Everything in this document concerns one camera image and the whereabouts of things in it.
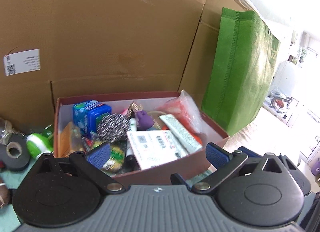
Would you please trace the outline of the black marker pen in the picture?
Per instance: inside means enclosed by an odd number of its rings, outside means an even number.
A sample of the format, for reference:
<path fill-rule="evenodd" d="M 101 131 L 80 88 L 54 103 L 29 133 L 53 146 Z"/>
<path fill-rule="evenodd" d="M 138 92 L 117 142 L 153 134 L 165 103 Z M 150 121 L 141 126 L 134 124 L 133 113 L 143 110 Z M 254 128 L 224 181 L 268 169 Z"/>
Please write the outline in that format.
<path fill-rule="evenodd" d="M 129 131 L 136 131 L 137 130 L 137 122 L 135 118 L 131 118 L 129 120 Z M 125 157 L 126 164 L 132 170 L 136 170 L 137 168 L 137 161 L 135 154 L 133 153 L 133 149 L 130 143 L 130 140 L 127 139 L 127 146 L 126 146 L 126 157 Z"/>

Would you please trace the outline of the teal cloth mat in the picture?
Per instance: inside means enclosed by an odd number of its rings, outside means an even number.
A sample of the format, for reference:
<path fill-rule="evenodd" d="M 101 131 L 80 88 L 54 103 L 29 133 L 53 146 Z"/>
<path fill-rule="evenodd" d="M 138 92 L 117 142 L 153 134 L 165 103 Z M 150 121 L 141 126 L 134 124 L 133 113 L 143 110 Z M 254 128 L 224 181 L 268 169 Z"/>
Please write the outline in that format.
<path fill-rule="evenodd" d="M 34 163 L 35 160 L 31 159 L 28 167 L 19 172 L 12 172 L 9 170 L 1 171 L 1 179 L 6 183 L 7 188 L 18 188 Z M 0 231 L 14 231 L 19 226 L 20 222 L 13 210 L 12 204 L 8 204 L 2 208 L 0 213 Z"/>

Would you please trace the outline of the white shipping label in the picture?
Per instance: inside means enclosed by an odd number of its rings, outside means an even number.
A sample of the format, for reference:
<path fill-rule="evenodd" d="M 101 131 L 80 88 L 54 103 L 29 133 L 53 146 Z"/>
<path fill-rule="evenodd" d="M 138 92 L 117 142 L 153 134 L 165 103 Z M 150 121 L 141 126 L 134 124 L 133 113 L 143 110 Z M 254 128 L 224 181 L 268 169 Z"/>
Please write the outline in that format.
<path fill-rule="evenodd" d="M 5 75 L 11 76 L 41 69 L 40 50 L 33 49 L 3 57 Z"/>

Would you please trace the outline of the brown toy football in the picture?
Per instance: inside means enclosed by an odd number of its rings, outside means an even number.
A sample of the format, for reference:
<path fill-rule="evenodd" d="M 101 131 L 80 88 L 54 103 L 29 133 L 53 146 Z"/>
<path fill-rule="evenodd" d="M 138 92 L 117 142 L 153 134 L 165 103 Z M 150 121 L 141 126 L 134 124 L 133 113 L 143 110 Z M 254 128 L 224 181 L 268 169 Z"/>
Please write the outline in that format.
<path fill-rule="evenodd" d="M 9 204 L 11 199 L 11 194 L 9 189 L 7 188 L 6 183 L 3 179 L 0 178 L 0 208 L 4 208 Z"/>

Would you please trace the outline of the blue tissue pack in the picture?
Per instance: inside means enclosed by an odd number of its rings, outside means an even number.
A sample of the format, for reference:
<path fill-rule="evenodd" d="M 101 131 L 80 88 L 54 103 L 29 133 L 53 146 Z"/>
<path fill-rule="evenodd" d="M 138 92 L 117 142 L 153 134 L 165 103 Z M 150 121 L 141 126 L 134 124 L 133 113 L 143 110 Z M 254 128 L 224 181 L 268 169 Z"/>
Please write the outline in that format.
<path fill-rule="evenodd" d="M 112 107 L 97 101 L 88 100 L 73 105 L 73 123 L 79 127 L 80 133 L 91 138 L 91 133 L 97 133 L 102 118 L 112 113 Z"/>

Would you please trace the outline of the steel wool scrubber ball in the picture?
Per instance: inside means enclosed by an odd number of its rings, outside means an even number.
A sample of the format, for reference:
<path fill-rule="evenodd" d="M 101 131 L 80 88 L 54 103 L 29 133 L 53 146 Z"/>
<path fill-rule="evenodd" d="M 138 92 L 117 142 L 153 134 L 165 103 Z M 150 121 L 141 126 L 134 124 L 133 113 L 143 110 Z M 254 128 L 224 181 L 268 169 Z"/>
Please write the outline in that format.
<path fill-rule="evenodd" d="M 130 122 L 127 116 L 122 114 L 109 114 L 102 118 L 98 125 L 97 134 L 105 143 L 115 143 L 126 139 Z"/>

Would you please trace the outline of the black electrical tape roll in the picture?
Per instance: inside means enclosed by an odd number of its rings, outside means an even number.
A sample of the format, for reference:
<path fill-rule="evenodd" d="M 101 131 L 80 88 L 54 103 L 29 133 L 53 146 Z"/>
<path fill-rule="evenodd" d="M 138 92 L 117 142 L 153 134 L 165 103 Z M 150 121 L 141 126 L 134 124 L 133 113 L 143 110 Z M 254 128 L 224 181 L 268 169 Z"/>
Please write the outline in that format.
<path fill-rule="evenodd" d="M 13 134 L 6 145 L 1 145 L 1 162 L 5 168 L 13 171 L 23 171 L 30 162 L 25 138 Z"/>

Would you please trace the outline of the white cream tube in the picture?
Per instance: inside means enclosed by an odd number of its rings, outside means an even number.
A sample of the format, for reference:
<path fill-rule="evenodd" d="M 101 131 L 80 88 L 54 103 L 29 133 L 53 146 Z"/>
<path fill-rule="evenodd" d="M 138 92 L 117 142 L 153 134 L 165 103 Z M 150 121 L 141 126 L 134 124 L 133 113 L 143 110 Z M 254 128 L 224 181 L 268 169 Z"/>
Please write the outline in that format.
<path fill-rule="evenodd" d="M 203 149 L 202 145 L 172 114 L 160 115 L 159 118 L 167 125 L 169 130 L 176 136 L 176 138 L 178 138 L 182 146 L 189 154 Z"/>

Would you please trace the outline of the purple figure keychain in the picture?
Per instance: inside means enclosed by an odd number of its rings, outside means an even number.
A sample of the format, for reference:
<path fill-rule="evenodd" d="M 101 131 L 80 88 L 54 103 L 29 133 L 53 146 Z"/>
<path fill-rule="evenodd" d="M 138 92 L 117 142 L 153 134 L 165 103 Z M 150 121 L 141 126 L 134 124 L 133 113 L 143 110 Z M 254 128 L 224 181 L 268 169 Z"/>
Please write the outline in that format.
<path fill-rule="evenodd" d="M 135 117 L 137 128 L 140 131 L 146 131 L 153 127 L 153 119 L 147 114 L 141 104 L 137 104 L 136 102 L 131 103 L 128 113 L 131 113 L 131 116 Z"/>

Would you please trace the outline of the green nonwoven bag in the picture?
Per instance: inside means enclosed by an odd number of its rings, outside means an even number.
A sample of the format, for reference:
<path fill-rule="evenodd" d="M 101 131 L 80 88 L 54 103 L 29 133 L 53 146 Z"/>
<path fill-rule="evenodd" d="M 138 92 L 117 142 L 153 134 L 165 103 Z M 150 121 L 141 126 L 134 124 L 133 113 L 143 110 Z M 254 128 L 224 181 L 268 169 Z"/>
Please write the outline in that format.
<path fill-rule="evenodd" d="M 274 75 L 279 45 L 255 11 L 222 9 L 201 109 L 230 136 L 257 116 Z"/>

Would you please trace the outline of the white product card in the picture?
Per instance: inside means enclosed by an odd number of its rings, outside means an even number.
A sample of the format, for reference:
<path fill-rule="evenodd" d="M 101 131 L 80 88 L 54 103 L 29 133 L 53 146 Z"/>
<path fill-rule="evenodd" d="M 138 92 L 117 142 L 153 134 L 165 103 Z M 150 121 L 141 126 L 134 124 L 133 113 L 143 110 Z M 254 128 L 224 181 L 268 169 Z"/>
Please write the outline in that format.
<path fill-rule="evenodd" d="M 128 131 L 141 170 L 173 162 L 189 155 L 171 131 Z"/>

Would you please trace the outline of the orange packet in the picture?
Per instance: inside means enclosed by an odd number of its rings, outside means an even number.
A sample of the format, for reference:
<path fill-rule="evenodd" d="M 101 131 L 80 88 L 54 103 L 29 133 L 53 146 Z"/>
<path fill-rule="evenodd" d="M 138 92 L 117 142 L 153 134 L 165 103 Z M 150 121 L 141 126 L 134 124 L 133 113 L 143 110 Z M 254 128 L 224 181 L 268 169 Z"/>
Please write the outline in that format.
<path fill-rule="evenodd" d="M 85 151 L 82 136 L 79 127 L 74 125 L 73 122 L 69 122 L 58 139 L 57 156 L 59 158 L 68 157 L 76 151 Z"/>

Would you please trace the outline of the red storage box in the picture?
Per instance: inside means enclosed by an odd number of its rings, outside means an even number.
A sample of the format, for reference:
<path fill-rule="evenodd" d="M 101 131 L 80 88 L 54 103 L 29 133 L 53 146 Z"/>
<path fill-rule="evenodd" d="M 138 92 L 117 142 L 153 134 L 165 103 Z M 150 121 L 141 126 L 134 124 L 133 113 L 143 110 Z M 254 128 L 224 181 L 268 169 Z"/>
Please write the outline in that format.
<path fill-rule="evenodd" d="M 168 100 L 178 97 L 178 92 L 135 92 L 135 93 L 114 93 L 114 94 L 96 94 L 71 97 L 60 97 L 56 101 L 55 123 L 54 123 L 54 156 L 59 154 L 60 137 L 63 129 L 72 121 L 72 107 L 75 103 L 87 100 L 97 100 L 104 102 L 112 107 L 115 113 L 122 112 L 128 108 L 131 102 L 140 103 L 145 110 L 154 110 L 163 105 Z M 203 146 L 213 142 L 219 147 L 223 147 L 229 135 L 214 120 L 201 112 L 202 133 L 200 138 Z M 178 159 L 174 162 L 163 164 L 155 168 L 142 171 L 134 171 L 116 175 L 114 179 L 124 186 L 129 185 L 169 185 L 170 175 L 179 173 L 184 179 L 190 179 L 200 173 L 205 172 L 210 167 L 206 159 L 205 149 L 192 155 Z"/>

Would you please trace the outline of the green snack packet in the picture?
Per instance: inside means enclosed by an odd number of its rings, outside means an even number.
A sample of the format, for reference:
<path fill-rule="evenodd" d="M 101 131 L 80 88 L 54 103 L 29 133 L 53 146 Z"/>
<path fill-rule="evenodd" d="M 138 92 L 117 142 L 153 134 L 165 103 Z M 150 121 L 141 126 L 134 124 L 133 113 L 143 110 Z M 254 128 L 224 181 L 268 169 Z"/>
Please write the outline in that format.
<path fill-rule="evenodd" d="M 125 153 L 119 145 L 110 145 L 111 156 L 108 162 L 99 170 L 110 173 L 118 173 L 124 165 Z"/>

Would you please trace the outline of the red item in plastic bag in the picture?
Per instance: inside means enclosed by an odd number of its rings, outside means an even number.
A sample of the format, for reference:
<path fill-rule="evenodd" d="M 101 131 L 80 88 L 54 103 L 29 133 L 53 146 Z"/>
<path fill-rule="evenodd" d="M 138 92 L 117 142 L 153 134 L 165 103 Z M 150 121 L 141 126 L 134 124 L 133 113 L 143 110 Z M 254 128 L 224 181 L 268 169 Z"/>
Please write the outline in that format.
<path fill-rule="evenodd" d="M 185 91 L 180 96 L 168 100 L 157 110 L 172 114 L 188 131 L 199 134 L 202 132 L 202 117 L 193 98 Z"/>

